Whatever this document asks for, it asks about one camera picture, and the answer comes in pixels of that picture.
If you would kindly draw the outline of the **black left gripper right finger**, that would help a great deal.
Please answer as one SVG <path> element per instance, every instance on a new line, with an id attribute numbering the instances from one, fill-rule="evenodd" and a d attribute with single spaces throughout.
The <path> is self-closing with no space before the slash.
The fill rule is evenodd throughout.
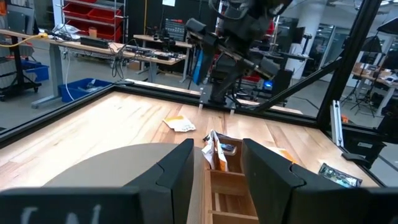
<path id="1" fill-rule="evenodd" d="M 398 188 L 346 188 L 252 139 L 243 172 L 260 224 L 398 224 Z"/>

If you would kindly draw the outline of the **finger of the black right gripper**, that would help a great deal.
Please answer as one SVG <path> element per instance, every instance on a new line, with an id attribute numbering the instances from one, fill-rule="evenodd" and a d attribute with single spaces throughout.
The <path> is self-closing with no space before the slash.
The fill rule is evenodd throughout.
<path id="1" fill-rule="evenodd" d="M 225 78 L 234 68 L 234 59 L 225 53 L 220 53 L 216 60 L 216 78 Z"/>
<path id="2" fill-rule="evenodd" d="M 248 68 L 248 63 L 247 63 L 247 59 L 245 57 L 234 56 L 233 58 L 235 60 L 235 66 L 231 73 L 231 78 L 233 80 L 236 80 L 236 79 L 241 78 L 244 75 L 245 71 Z"/>

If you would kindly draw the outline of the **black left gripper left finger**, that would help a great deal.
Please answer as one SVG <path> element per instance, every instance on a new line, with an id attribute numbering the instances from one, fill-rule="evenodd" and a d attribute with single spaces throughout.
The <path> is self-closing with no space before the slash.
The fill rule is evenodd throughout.
<path id="1" fill-rule="evenodd" d="M 186 224 L 193 179 L 186 139 L 122 187 L 4 190 L 0 224 Z"/>

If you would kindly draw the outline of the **white orange tea packet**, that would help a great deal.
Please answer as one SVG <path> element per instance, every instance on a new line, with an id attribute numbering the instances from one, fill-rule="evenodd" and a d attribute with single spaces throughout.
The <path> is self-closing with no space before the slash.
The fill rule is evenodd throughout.
<path id="1" fill-rule="evenodd" d="M 278 147 L 269 147 L 269 149 L 272 150 L 273 152 L 277 153 L 278 155 L 286 158 L 287 160 L 289 160 L 293 164 L 297 163 L 297 161 L 294 159 L 294 157 L 291 156 L 286 149 L 282 149 L 282 148 L 278 148 Z"/>
<path id="2" fill-rule="evenodd" d="M 228 162 L 221 147 L 221 142 L 215 130 L 205 137 L 206 146 L 201 150 L 213 170 L 228 171 Z"/>
<path id="3" fill-rule="evenodd" d="M 163 122 L 175 132 L 186 133 L 188 131 L 196 130 L 195 125 L 183 115 L 165 118 Z"/>

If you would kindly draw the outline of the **wooden tea organizer box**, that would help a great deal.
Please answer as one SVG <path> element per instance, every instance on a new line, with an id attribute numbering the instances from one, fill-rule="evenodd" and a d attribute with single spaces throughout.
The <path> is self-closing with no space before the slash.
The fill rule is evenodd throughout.
<path id="1" fill-rule="evenodd" d="M 242 169 L 243 141 L 221 137 L 220 141 L 236 147 L 226 154 L 229 171 L 211 169 L 201 163 L 203 173 L 201 224 L 259 224 L 256 209 Z"/>

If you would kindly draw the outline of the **dark blue blackcurrant tea packet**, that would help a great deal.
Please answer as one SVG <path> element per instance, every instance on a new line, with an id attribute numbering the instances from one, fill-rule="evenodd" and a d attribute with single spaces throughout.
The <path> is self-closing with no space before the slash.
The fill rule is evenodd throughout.
<path id="1" fill-rule="evenodd" d="M 219 140 L 221 139 L 221 137 L 226 137 L 227 138 L 227 136 L 225 136 L 223 134 L 220 134 L 220 133 L 217 133 L 217 132 L 216 132 L 216 135 L 218 136 Z M 210 140 L 210 134 L 207 134 L 203 138 L 203 141 L 205 141 L 205 142 L 207 142 L 208 140 Z M 221 140 L 220 140 L 220 145 L 221 145 L 221 148 L 222 148 L 223 152 L 227 156 L 234 156 L 236 154 L 237 146 L 232 145 L 232 144 L 221 143 Z"/>
<path id="2" fill-rule="evenodd" d="M 340 170 L 330 167 L 326 163 L 323 163 L 318 175 L 331 180 L 337 184 L 340 184 L 346 188 L 360 187 L 362 184 L 362 179 L 353 177 L 352 175 L 346 174 Z"/>

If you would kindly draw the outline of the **bright blue object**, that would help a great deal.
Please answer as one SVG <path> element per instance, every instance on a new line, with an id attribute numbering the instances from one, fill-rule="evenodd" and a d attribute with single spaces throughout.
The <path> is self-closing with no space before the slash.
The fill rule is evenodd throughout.
<path id="1" fill-rule="evenodd" d="M 207 76 L 208 70 L 213 61 L 212 54 L 208 54 L 204 50 L 200 50 L 197 57 L 197 62 L 193 72 L 193 82 L 199 85 Z"/>

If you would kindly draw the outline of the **black computer tower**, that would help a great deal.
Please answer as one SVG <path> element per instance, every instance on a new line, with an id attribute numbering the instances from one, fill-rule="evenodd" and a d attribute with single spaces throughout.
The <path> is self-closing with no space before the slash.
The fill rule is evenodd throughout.
<path id="1" fill-rule="evenodd" d="M 268 100 L 288 89 L 292 76 L 293 71 L 280 70 L 274 79 L 265 81 L 263 87 L 264 98 Z"/>

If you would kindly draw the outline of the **dark tool panel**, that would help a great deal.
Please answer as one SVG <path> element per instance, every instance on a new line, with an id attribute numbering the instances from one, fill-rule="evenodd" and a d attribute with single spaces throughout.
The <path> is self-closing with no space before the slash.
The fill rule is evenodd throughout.
<path id="1" fill-rule="evenodd" d="M 176 41 L 185 42 L 185 24 L 181 19 L 166 19 L 164 29 L 167 31 L 169 37 Z"/>

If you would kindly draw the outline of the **small wooden table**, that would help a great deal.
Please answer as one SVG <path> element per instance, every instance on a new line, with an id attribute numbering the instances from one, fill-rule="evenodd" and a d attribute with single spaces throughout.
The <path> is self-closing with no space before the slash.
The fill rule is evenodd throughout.
<path id="1" fill-rule="evenodd" d="M 155 37 L 151 35 L 133 35 L 135 39 L 140 39 L 142 40 L 142 46 L 146 46 L 146 42 L 158 42 L 158 43 L 167 43 L 170 41 L 170 38 L 160 38 L 160 37 Z M 189 66 L 189 59 L 191 56 L 190 50 L 193 48 L 192 44 L 189 44 L 187 41 L 177 41 L 175 40 L 175 46 L 185 48 L 186 49 L 186 58 L 185 58 L 185 63 L 184 63 L 184 69 L 183 69 L 183 77 L 180 80 L 180 83 L 183 83 L 187 79 L 188 75 L 188 66 Z"/>

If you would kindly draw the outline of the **silver aluminium profile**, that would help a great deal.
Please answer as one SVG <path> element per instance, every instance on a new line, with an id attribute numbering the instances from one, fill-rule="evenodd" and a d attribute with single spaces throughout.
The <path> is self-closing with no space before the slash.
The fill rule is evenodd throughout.
<path id="1" fill-rule="evenodd" d="M 340 102 L 333 100 L 330 106 L 332 140 L 338 147 L 344 146 Z"/>

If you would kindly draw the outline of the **black studio light stand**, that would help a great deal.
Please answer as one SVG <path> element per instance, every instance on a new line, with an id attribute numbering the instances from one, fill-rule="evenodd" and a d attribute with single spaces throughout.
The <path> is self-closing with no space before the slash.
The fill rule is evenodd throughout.
<path id="1" fill-rule="evenodd" d="M 367 37 L 366 40 L 364 41 L 364 44 L 359 54 L 358 62 L 369 65 L 375 65 L 381 68 L 384 56 L 385 53 L 382 52 L 381 41 L 377 35 L 374 35 L 371 37 Z M 359 81 L 357 78 L 353 79 L 356 80 L 355 83 L 356 86 L 356 84 L 359 83 Z M 357 108 L 356 113 L 359 113 L 362 108 L 367 108 L 370 111 L 370 115 L 374 118 L 376 116 L 376 110 L 373 108 L 373 103 L 371 102 L 371 92 L 369 91 L 364 95 L 360 94 L 359 96 L 357 96 L 355 95 L 355 86 L 348 95 L 343 97 L 341 105 L 343 106 L 344 104 L 350 101 L 354 104 L 351 109 Z"/>

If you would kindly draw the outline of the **cluttered wooden desk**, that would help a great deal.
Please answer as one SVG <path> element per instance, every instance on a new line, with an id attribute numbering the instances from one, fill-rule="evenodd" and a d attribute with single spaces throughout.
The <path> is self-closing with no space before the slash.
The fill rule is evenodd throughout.
<path id="1" fill-rule="evenodd" d="M 367 92 L 386 94 L 388 90 L 398 90 L 398 76 L 390 70 L 375 65 L 356 63 L 351 74 L 359 83 L 355 86 L 355 95 Z"/>

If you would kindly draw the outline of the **shelf with red bins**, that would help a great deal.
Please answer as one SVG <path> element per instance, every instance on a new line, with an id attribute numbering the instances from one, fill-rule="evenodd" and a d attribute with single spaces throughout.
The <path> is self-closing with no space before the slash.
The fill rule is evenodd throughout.
<path id="1" fill-rule="evenodd" d="M 127 0 L 62 0 L 62 17 L 76 33 L 88 35 L 97 28 L 97 38 L 123 43 L 128 36 Z"/>

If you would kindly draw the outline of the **blue plastic bin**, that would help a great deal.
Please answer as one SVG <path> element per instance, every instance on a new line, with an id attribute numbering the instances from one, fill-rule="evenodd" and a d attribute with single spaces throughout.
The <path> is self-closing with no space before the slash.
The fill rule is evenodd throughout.
<path id="1" fill-rule="evenodd" d="M 43 65 L 40 62 L 23 60 L 22 69 L 24 75 L 35 82 L 42 82 L 49 79 L 49 66 Z"/>
<path id="2" fill-rule="evenodd" d="M 112 83 L 94 78 L 85 78 L 59 85 L 58 90 L 60 91 L 62 102 L 69 103 L 109 85 L 112 85 Z"/>

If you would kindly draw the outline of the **long wooden workbench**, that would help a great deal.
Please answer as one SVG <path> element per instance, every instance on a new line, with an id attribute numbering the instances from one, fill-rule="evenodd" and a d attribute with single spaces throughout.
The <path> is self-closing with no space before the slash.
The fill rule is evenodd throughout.
<path id="1" fill-rule="evenodd" d="M 105 49 L 91 47 L 87 45 L 82 45 L 79 42 L 59 42 L 53 39 L 44 38 L 42 34 L 37 36 L 34 35 L 27 35 L 18 32 L 9 31 L 6 29 L 0 29 L 0 34 L 9 35 L 15 38 L 24 38 L 26 40 L 31 40 L 37 38 L 40 41 L 44 41 L 49 43 L 49 57 L 50 57 L 50 80 L 52 82 L 52 95 L 41 98 L 39 100 L 33 101 L 31 103 L 31 107 L 33 109 L 38 109 L 43 106 L 47 106 L 49 104 L 54 104 L 57 101 L 61 100 L 61 93 L 58 90 L 59 85 L 63 85 L 67 82 L 67 76 L 63 74 L 62 71 L 62 56 L 60 47 L 65 47 L 67 49 L 73 50 L 81 50 L 84 52 L 91 52 L 95 54 L 107 55 L 111 59 L 116 59 L 118 56 L 123 58 L 128 58 L 132 60 L 137 60 L 141 62 L 148 62 L 149 67 L 149 80 L 153 82 L 156 76 L 157 65 L 164 64 L 164 65 L 174 65 L 182 60 L 185 61 L 185 65 L 188 64 L 188 56 L 185 54 L 181 54 L 176 59 L 170 60 L 161 60 L 155 57 L 145 57 L 141 55 L 137 55 L 133 52 L 125 51 L 124 45 L 119 43 L 109 43 L 108 47 Z"/>

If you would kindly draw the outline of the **black rolling cart stand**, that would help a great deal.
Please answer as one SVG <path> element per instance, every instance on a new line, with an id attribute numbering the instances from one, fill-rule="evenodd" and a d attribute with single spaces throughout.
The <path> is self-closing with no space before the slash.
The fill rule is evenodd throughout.
<path id="1" fill-rule="evenodd" d="M 28 38 L 22 38 L 21 41 L 18 41 L 18 37 L 11 36 L 12 44 L 2 45 L 2 47 L 9 49 L 11 53 L 13 53 L 14 65 L 16 67 L 16 70 L 14 72 L 9 72 L 9 73 L 3 73 L 0 70 L 0 78 L 15 75 L 15 78 L 13 79 L 13 81 L 9 86 L 0 88 L 0 101 L 6 101 L 8 98 L 22 95 L 27 90 L 33 90 L 34 93 L 38 92 L 39 87 L 42 84 L 36 83 L 32 79 L 24 75 L 19 46 L 25 44 L 29 40 L 40 39 L 40 38 L 42 38 L 42 35 L 37 34 Z"/>

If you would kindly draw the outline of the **black frame foot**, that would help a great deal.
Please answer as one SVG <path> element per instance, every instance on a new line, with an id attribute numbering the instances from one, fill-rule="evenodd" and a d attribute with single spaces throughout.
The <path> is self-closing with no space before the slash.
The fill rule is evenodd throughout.
<path id="1" fill-rule="evenodd" d="M 353 154 L 353 153 L 348 153 L 344 152 L 341 154 L 341 156 L 346 160 L 350 162 L 354 162 L 358 166 L 363 166 L 367 169 L 371 168 L 371 163 L 362 155 L 360 154 Z"/>

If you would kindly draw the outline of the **black aluminium table frame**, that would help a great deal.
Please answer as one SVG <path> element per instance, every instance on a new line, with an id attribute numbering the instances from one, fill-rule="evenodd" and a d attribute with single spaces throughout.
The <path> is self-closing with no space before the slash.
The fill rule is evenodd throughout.
<path id="1" fill-rule="evenodd" d="M 0 135 L 0 190 L 43 186 L 76 163 L 102 152 L 133 144 L 179 143 L 192 138 L 197 147 L 213 129 L 229 137 L 250 138 L 263 146 L 286 149 L 297 164 L 317 172 L 323 163 L 362 179 L 365 187 L 382 182 L 363 166 L 346 161 L 327 129 L 330 105 L 364 44 L 365 33 L 381 0 L 364 0 L 316 117 L 274 110 L 270 103 L 228 109 L 200 101 L 197 93 L 150 83 L 107 86 Z M 175 132 L 163 120 L 183 115 L 196 127 Z"/>

